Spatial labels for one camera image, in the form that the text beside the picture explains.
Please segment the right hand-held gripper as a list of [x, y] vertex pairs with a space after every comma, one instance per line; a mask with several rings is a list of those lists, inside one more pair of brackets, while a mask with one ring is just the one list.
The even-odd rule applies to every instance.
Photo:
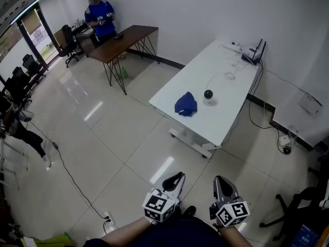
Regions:
[[236, 186], [227, 178], [217, 175], [213, 181], [216, 199], [209, 207], [210, 219], [217, 227], [230, 227], [242, 223], [250, 216], [246, 201], [239, 195]]

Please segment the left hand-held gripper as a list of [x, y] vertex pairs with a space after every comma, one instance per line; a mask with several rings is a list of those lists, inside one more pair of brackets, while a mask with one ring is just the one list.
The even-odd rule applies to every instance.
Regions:
[[162, 184], [148, 192], [142, 204], [144, 216], [151, 222], [163, 223], [180, 204], [179, 196], [186, 180], [182, 172], [165, 177]]

